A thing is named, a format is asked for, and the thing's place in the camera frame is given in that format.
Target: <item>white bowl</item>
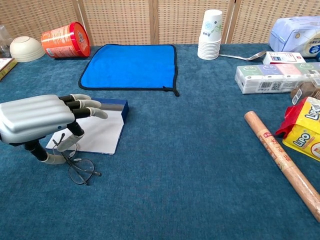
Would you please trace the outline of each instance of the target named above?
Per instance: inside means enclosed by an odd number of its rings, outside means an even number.
[[[29,36],[15,38],[10,44],[10,54],[19,63],[31,62],[45,55],[39,41]]]

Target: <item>beige partition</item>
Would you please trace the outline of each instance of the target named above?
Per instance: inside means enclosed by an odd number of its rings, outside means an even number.
[[[45,31],[82,23],[76,0],[1,0],[0,7],[0,24],[13,38],[40,40]]]
[[[267,43],[279,18],[320,15],[320,0],[236,0],[227,43]]]
[[[148,0],[81,0],[92,45],[150,44]]]
[[[160,44],[196,44],[199,42],[204,13],[208,9],[223,12],[222,31],[227,31],[230,0],[157,0]]]

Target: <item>teal carpet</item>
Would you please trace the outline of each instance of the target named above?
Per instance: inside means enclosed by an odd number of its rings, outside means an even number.
[[[319,239],[319,223],[244,120],[256,111],[274,133],[289,94],[242,95],[236,67],[257,62],[202,60],[197,47],[176,45],[180,97],[81,89],[89,58],[19,63],[0,82],[1,103],[82,93],[126,99],[130,111],[115,155],[80,154],[103,174],[90,186],[74,184],[67,165],[42,164],[22,146],[0,142],[0,238]],[[220,53],[249,57],[265,49],[222,45]],[[284,149],[320,192],[320,162]]]

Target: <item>metal spoon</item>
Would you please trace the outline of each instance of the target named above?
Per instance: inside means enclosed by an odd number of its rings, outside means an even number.
[[[251,56],[251,57],[242,57],[242,56],[233,56],[233,55],[227,55],[227,54],[219,54],[219,56],[221,57],[229,57],[229,58],[234,58],[234,59],[241,59],[241,60],[245,60],[245,61],[251,61],[251,60],[254,60],[254,59],[257,59],[257,58],[260,58],[262,57],[263,55],[266,54],[267,51],[261,51],[261,52],[258,52],[256,53],[255,55]]]

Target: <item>silver robotic hand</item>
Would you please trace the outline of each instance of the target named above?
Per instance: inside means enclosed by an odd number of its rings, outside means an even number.
[[[0,103],[0,140],[13,146],[24,145],[46,164],[64,164],[64,157],[48,153],[39,139],[68,128],[72,135],[57,147],[59,152],[67,150],[85,134],[77,119],[108,118],[100,107],[100,102],[83,94],[62,97],[49,94]]]

